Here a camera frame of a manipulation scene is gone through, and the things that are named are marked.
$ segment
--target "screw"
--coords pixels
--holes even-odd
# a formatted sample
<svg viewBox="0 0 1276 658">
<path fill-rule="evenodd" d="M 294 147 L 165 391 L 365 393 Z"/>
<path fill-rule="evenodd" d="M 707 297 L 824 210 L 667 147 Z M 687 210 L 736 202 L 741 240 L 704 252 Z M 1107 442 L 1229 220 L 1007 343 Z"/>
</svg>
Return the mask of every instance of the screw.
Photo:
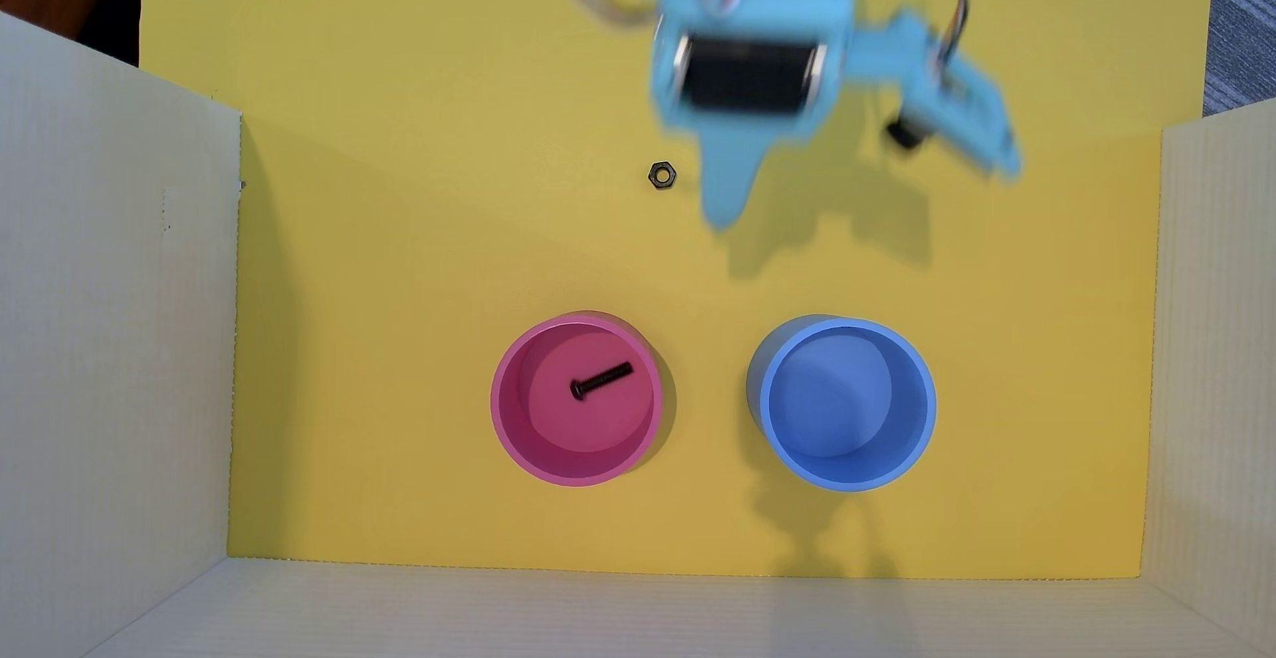
<svg viewBox="0 0 1276 658">
<path fill-rule="evenodd" d="M 591 393 L 591 390 L 606 386 L 618 379 L 624 379 L 632 372 L 634 372 L 633 365 L 625 362 L 624 365 L 611 367 L 605 372 L 593 375 L 584 381 L 572 380 L 572 397 L 574 397 L 577 402 L 584 402 L 584 395 Z"/>
</svg>

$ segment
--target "box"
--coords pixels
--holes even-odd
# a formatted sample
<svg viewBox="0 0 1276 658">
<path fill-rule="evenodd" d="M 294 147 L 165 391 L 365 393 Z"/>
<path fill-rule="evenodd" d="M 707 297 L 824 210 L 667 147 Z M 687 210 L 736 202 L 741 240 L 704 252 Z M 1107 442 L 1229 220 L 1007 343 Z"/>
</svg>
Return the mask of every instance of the box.
<svg viewBox="0 0 1276 658">
<path fill-rule="evenodd" d="M 1164 134 L 1141 578 L 360 566 L 226 557 L 239 113 L 0 47 L 3 658 L 1276 655 L 1276 101 Z"/>
</svg>

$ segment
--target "yellow board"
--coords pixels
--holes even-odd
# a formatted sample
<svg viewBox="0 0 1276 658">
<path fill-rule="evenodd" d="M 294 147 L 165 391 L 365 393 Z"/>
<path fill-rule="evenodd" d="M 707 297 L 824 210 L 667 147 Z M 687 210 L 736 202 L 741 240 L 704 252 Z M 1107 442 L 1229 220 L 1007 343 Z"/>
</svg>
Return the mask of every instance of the yellow board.
<svg viewBox="0 0 1276 658">
<path fill-rule="evenodd" d="M 865 6 L 901 1 L 953 3 Z M 849 93 L 715 236 L 647 31 L 570 0 L 145 0 L 144 66 L 245 112 L 231 553 L 1137 574 L 1159 129 L 1199 113 L 1207 5 L 974 0 L 1022 182 L 887 153 L 891 94 Z M 567 490 L 505 457 L 487 391 L 510 340 L 581 307 L 655 343 L 676 414 L 638 469 Z M 809 311 L 888 324 L 934 372 L 934 440 L 879 491 L 803 483 L 749 420 L 749 356 Z"/>
</svg>

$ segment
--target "light blue robotic arm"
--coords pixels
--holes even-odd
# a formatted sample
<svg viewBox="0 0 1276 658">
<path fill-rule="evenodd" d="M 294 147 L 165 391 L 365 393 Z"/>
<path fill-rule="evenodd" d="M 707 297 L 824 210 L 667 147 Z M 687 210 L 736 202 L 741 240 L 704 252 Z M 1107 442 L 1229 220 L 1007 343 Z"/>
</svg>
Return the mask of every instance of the light blue robotic arm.
<svg viewBox="0 0 1276 658">
<path fill-rule="evenodd" d="M 736 222 L 775 143 L 804 143 L 851 84 L 897 84 L 891 135 L 911 148 L 935 134 L 984 171 L 1017 177 L 1020 154 L 997 85 L 915 13 L 859 27 L 854 0 L 658 0 L 651 92 L 666 128 L 697 134 L 701 194 L 715 228 Z"/>
<path fill-rule="evenodd" d="M 842 80 L 900 85 L 900 129 L 912 134 L 892 131 L 901 144 L 915 145 L 935 133 L 981 170 L 1018 177 L 1020 150 L 997 84 L 960 52 L 937 66 L 935 52 L 935 38 L 921 18 L 903 11 L 884 27 L 856 28 Z"/>
</svg>

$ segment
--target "hex nut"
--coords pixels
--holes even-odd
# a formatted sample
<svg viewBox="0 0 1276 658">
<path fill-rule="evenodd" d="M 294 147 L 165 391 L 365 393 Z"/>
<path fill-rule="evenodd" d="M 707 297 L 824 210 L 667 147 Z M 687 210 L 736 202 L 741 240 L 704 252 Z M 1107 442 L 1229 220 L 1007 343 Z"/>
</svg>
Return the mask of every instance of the hex nut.
<svg viewBox="0 0 1276 658">
<path fill-rule="evenodd" d="M 651 185 L 656 190 L 669 190 L 674 185 L 674 180 L 678 179 L 678 170 L 669 162 L 656 162 L 651 166 L 647 179 L 651 180 Z"/>
</svg>

